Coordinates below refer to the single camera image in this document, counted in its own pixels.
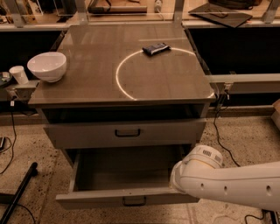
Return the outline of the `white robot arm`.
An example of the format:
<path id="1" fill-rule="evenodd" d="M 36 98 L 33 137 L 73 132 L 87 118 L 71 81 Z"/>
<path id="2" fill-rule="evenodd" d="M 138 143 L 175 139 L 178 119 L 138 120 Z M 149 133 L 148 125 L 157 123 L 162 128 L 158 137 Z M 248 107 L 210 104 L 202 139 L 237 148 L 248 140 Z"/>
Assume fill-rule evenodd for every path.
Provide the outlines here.
<path id="1" fill-rule="evenodd" d="M 270 211 L 280 210 L 280 162 L 224 168 L 221 153 L 195 146 L 171 171 L 179 193 Z"/>

